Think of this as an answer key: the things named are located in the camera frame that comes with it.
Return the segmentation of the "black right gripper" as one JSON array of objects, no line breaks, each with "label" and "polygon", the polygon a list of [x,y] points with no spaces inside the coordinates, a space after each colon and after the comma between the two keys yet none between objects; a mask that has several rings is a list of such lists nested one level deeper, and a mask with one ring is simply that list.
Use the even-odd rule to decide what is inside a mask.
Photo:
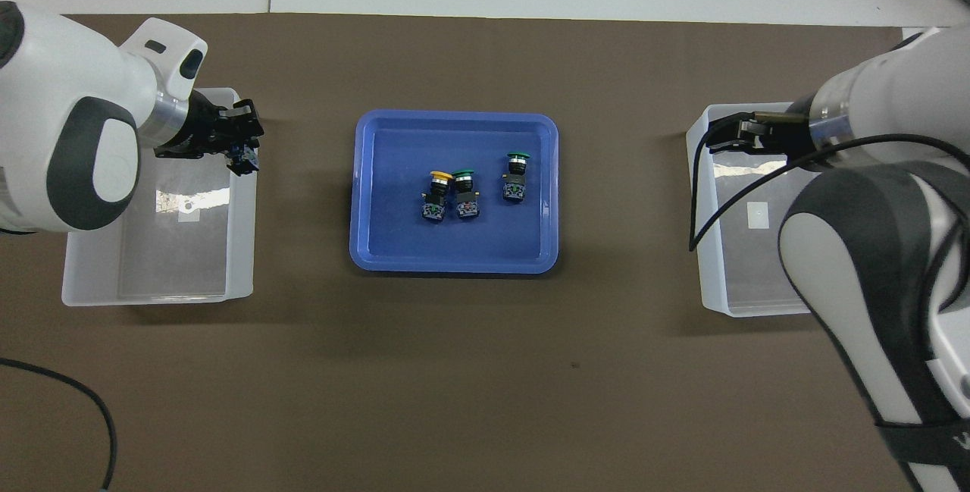
[{"label": "black right gripper", "polygon": [[754,111],[750,119],[718,119],[708,124],[710,153],[784,155],[791,163],[818,151],[804,114]]}]

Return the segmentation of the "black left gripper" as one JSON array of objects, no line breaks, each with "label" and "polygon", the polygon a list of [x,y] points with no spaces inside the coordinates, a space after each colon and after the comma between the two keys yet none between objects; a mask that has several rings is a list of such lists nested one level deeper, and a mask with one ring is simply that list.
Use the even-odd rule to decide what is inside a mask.
[{"label": "black left gripper", "polygon": [[264,128],[252,99],[215,104],[203,92],[193,90],[183,125],[173,139],[157,146],[155,156],[161,159],[200,159],[205,154],[222,154],[230,159],[227,167],[236,177],[257,173],[257,159],[242,156],[240,137],[263,137]]}]

